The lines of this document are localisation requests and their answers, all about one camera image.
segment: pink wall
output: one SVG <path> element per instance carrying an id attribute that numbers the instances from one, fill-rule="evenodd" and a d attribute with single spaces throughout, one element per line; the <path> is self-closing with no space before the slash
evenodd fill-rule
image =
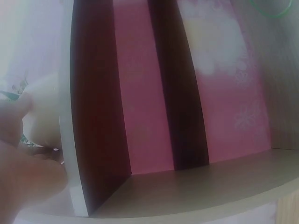
<path id="1" fill-rule="evenodd" d="M 173 169 L 155 40 L 146 0 L 114 0 L 119 75 L 133 174 Z"/>
<path id="2" fill-rule="evenodd" d="M 253 50 L 229 0 L 178 0 L 197 73 L 210 162 L 270 149 Z"/>

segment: green ring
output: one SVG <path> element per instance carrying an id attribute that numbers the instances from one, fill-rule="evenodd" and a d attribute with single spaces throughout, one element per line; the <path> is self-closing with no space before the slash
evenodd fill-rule
<path id="1" fill-rule="evenodd" d="M 292 6 L 293 0 L 290 0 L 290 3 L 289 3 L 289 5 L 288 5 L 288 7 L 287 7 L 284 11 L 282 11 L 282 12 L 276 14 L 276 15 L 272 15 L 272 14 L 266 13 L 266 12 L 264 12 L 263 10 L 261 10 L 261 9 L 259 8 L 259 6 L 257 6 L 257 4 L 254 2 L 254 0 L 250 0 L 250 2 L 251 2 L 251 4 L 252 4 L 252 6 L 253 6 L 257 11 L 260 12 L 260 14 L 262 14 L 262 15 L 264 15 L 264 16 L 267 16 L 267 17 L 270 17 L 270 18 L 279 18 L 279 17 L 282 17 L 282 16 L 284 16 L 285 14 L 288 13 L 288 11 L 290 10 L 290 8 L 291 8 L 291 6 Z"/>

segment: hand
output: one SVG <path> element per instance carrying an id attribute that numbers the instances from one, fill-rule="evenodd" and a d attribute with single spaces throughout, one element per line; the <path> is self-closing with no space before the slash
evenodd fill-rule
<path id="1" fill-rule="evenodd" d="M 19 209 L 48 199 L 67 184 L 64 167 L 48 159 L 52 149 L 19 144 L 22 118 L 30 107 L 28 94 L 15 102 L 0 101 L 0 191 L 5 190 L 9 203 Z"/>

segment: wooden shelf board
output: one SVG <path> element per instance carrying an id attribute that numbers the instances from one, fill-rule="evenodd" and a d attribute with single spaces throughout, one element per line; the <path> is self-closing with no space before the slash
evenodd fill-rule
<path id="1" fill-rule="evenodd" d="M 299 188 L 299 151 L 273 149 L 207 167 L 132 176 L 91 218 L 60 223 L 192 223 L 238 214 Z M 24 214 L 31 221 L 30 214 Z"/>

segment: wood grain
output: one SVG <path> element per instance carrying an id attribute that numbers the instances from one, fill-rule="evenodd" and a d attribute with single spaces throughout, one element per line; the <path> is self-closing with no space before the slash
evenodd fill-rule
<path id="1" fill-rule="evenodd" d="M 268 108 L 273 148 L 299 148 L 299 1 L 281 18 L 268 18 L 249 0 L 231 0 L 256 51 Z M 278 12 L 289 0 L 257 1 Z"/>
<path id="2" fill-rule="evenodd" d="M 278 200 L 276 224 L 299 224 L 299 190 Z"/>

